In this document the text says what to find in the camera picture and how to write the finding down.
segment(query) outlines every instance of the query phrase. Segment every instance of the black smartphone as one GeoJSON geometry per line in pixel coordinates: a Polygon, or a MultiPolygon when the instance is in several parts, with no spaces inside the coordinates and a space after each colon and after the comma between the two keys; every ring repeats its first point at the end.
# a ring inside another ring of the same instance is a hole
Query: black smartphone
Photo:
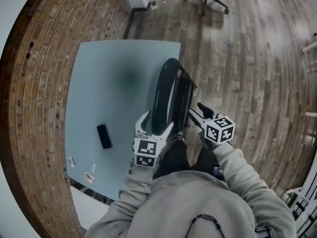
{"type": "Polygon", "coordinates": [[[104,149],[112,148],[112,142],[109,136],[107,126],[105,124],[97,126],[99,138],[104,149]]]}

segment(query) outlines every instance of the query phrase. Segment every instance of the gray hoodie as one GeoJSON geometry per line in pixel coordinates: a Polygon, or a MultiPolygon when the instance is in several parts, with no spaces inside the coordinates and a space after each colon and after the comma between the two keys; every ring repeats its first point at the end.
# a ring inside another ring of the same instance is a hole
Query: gray hoodie
{"type": "MultiPolygon", "coordinates": [[[[295,238],[287,205],[248,165],[240,149],[224,143],[213,151],[226,183],[198,171],[180,171],[152,180],[153,170],[133,167],[119,200],[87,231],[85,238],[185,238],[199,214],[216,218],[225,238],[295,238]]],[[[189,238],[221,238],[212,221],[199,218],[189,238]]]]}

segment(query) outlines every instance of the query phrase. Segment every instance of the black cord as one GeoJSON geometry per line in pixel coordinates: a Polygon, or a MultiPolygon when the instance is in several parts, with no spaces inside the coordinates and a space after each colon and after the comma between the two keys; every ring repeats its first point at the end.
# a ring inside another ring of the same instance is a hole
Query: black cord
{"type": "Polygon", "coordinates": [[[213,221],[213,222],[215,223],[217,229],[220,231],[220,233],[221,233],[221,235],[222,235],[222,238],[225,238],[225,237],[224,237],[224,234],[223,234],[223,232],[222,232],[222,230],[221,230],[221,226],[220,226],[220,224],[218,223],[218,221],[215,219],[215,217],[213,217],[213,216],[211,216],[211,215],[208,215],[208,214],[200,214],[200,215],[197,215],[195,218],[193,218],[192,223],[190,224],[190,227],[189,227],[189,229],[188,229],[188,231],[187,231],[187,234],[186,234],[185,238],[187,238],[187,236],[188,236],[188,234],[189,234],[189,232],[190,232],[190,229],[192,228],[192,225],[193,225],[193,224],[195,223],[195,221],[198,220],[199,218],[203,218],[203,219],[205,219],[205,220],[213,221]]]}

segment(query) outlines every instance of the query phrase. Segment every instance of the sticker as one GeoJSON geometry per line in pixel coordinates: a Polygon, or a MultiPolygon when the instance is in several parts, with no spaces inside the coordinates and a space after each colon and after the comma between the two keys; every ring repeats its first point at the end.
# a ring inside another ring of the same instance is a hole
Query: sticker
{"type": "Polygon", "coordinates": [[[74,160],[73,160],[73,157],[69,157],[69,158],[68,158],[68,163],[70,164],[70,167],[71,167],[72,169],[76,166],[76,164],[75,164],[75,162],[74,162],[74,160]]]}
{"type": "Polygon", "coordinates": [[[84,171],[84,179],[85,179],[87,182],[93,184],[93,181],[94,181],[95,177],[92,176],[90,173],[87,173],[86,171],[84,171]]]}
{"type": "Polygon", "coordinates": [[[93,171],[92,171],[92,173],[94,173],[94,172],[95,172],[95,168],[96,168],[96,166],[97,166],[97,165],[96,165],[96,163],[94,163],[94,164],[93,164],[93,171]]]}

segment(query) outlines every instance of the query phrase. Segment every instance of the wooden floor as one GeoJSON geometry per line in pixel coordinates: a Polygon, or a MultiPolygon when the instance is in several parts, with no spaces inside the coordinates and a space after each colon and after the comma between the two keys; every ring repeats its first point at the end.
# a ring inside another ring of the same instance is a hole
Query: wooden floor
{"type": "MultiPolygon", "coordinates": [[[[192,106],[205,103],[236,122],[233,145],[277,195],[300,186],[315,155],[317,15],[305,0],[222,0],[205,17],[201,0],[157,0],[138,12],[129,38],[181,43],[180,61],[198,85],[192,106]]],[[[187,131],[197,159],[198,129],[187,131]]]]}

